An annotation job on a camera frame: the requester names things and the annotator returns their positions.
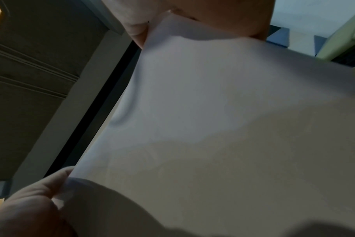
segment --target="hand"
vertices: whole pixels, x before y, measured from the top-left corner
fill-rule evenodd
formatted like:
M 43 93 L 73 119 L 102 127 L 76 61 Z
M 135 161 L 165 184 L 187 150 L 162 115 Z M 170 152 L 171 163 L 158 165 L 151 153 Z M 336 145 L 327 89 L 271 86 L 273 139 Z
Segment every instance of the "hand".
M 77 236 L 51 200 L 72 170 L 62 169 L 5 201 L 0 207 L 0 237 Z
M 238 36 L 267 38 L 275 0 L 103 0 L 142 48 L 148 21 L 173 10 Z

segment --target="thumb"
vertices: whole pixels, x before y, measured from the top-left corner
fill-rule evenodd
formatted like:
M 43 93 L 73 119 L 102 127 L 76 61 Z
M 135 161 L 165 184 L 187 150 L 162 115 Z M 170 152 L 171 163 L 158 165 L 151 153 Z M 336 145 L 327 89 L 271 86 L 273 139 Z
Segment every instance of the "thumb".
M 74 167 L 67 167 L 32 184 L 12 195 L 8 200 L 16 200 L 30 196 L 45 196 L 52 198 L 59 192 Z

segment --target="skin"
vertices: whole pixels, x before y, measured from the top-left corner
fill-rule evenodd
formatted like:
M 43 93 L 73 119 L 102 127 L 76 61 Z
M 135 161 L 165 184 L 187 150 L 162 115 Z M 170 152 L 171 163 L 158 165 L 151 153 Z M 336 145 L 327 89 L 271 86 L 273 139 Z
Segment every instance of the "skin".
M 174 13 L 193 18 L 239 37 L 266 40 L 275 0 L 167 0 Z M 134 41 L 142 48 L 147 30 Z
M 62 169 L 5 201 L 0 207 L 0 237 L 77 236 L 51 200 L 72 170 Z

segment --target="sheet of paper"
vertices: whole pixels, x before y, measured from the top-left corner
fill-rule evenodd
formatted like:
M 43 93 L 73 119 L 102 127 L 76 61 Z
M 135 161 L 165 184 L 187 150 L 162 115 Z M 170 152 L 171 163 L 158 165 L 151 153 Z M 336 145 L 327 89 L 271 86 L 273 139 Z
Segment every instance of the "sheet of paper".
M 353 235 L 352 70 L 167 16 L 63 199 L 80 237 Z

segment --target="ceiling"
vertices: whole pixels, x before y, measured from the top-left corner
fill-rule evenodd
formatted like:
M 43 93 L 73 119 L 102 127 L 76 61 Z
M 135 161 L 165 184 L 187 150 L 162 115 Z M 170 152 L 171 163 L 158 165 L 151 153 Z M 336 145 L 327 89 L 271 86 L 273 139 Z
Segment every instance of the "ceiling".
M 272 25 L 330 37 L 355 15 L 355 0 L 276 0 Z

